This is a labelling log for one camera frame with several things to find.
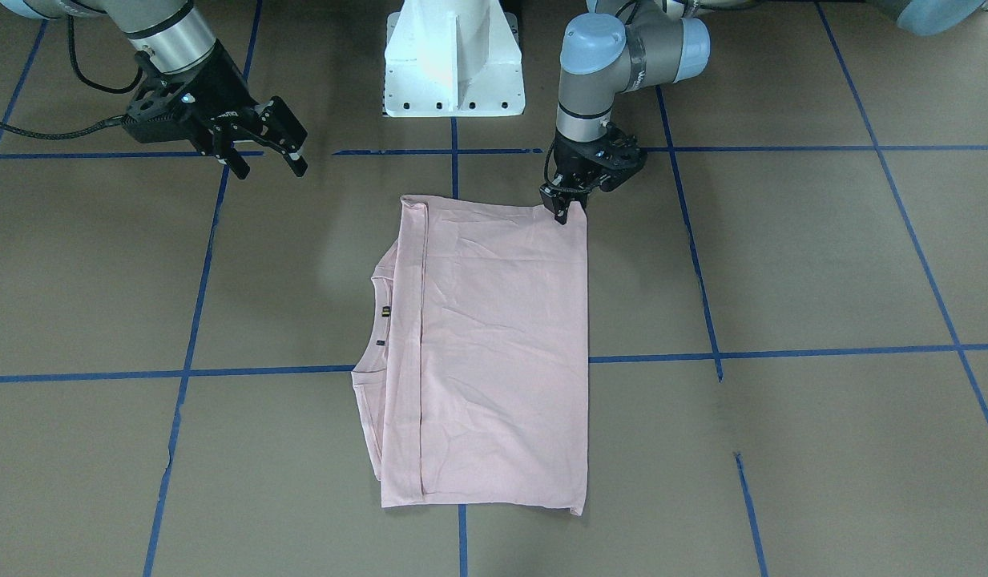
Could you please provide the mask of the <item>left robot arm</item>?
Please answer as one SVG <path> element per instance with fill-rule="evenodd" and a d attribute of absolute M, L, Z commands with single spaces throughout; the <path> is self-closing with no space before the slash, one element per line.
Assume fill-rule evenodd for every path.
<path fill-rule="evenodd" d="M 695 96 L 721 96 L 709 127 L 738 132 L 768 124 L 768 115 L 735 103 L 736 89 L 747 88 L 751 103 L 776 111 L 780 127 L 804 120 L 818 128 L 825 117 L 819 103 L 787 103 L 794 87 L 819 54 L 821 37 L 806 30 L 805 10 L 793 11 L 792 25 L 766 12 L 736 29 L 721 43 L 720 72 L 710 73 Z M 640 89 L 688 81 L 708 70 L 712 39 L 702 19 L 655 1 L 590 1 L 587 11 L 571 19 L 560 54 L 559 98 L 555 135 L 540 195 L 557 223 L 567 222 L 571 205 L 585 205 L 595 190 L 611 192 L 645 165 L 647 149 L 612 122 L 615 96 Z"/>

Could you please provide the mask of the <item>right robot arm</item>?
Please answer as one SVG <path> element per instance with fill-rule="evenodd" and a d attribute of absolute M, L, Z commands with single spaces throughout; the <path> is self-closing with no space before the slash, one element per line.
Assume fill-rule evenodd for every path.
<path fill-rule="evenodd" d="M 122 127 L 139 143 L 189 142 L 237 178 L 249 166 L 235 145 L 258 143 L 281 154 L 296 176 L 307 171 L 306 128 L 286 102 L 259 103 L 231 55 L 192 1 L 6 1 L 14 14 L 40 21 L 108 16 L 135 51 L 139 72 L 125 92 L 124 113 L 66 134 L 43 134 L 0 122 L 11 134 L 64 141 Z"/>

